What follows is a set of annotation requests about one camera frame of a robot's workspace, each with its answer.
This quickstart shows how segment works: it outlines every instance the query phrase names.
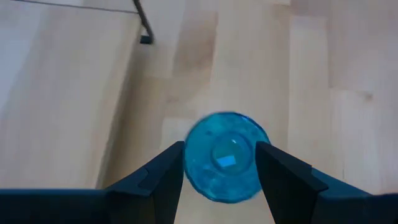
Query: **light wood surface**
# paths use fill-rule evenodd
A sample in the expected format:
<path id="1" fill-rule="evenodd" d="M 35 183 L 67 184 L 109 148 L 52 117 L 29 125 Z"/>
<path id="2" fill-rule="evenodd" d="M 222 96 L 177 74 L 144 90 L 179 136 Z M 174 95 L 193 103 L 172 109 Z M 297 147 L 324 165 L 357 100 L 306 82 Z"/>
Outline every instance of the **light wood surface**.
<path id="1" fill-rule="evenodd" d="M 78 7 L 94 7 L 98 9 L 122 10 L 137 12 L 132 0 L 18 0 L 50 4 L 61 4 Z"/>
<path id="2" fill-rule="evenodd" d="M 233 110 L 327 174 L 374 194 L 398 191 L 396 1 L 280 3 L 143 1 L 157 45 L 139 46 L 105 185 L 184 139 L 202 116 Z M 184 179 L 175 222 L 274 221 L 262 193 L 214 203 Z"/>
<path id="3" fill-rule="evenodd" d="M 17 1 L 0 15 L 0 187 L 95 188 L 139 16 Z"/>

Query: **wooden board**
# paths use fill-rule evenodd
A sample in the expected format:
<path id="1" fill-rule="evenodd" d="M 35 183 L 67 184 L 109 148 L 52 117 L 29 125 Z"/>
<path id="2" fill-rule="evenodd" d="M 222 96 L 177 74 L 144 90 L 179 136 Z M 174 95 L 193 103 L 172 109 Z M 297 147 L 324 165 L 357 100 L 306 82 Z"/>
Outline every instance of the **wooden board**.
<path id="1" fill-rule="evenodd" d="M 341 174 L 331 148 L 326 18 L 291 17 L 289 153 L 332 176 Z"/>
<path id="2" fill-rule="evenodd" d="M 147 3 L 150 16 L 157 7 Z M 140 67 L 141 79 L 129 94 L 105 185 L 185 139 L 198 119 L 215 111 L 247 114 L 275 145 L 287 147 L 289 8 L 257 0 L 171 3 L 162 12 L 165 21 L 149 17 L 157 20 L 153 25 L 158 42 L 140 46 L 147 53 L 134 67 Z M 175 223 L 247 220 L 272 222 L 262 193 L 236 205 L 214 203 L 184 179 Z"/>
<path id="3" fill-rule="evenodd" d="M 95 188 L 141 20 L 2 1 L 1 188 Z"/>
<path id="4" fill-rule="evenodd" d="M 344 181 L 398 191 L 398 1 L 332 0 L 329 17 L 333 139 Z"/>

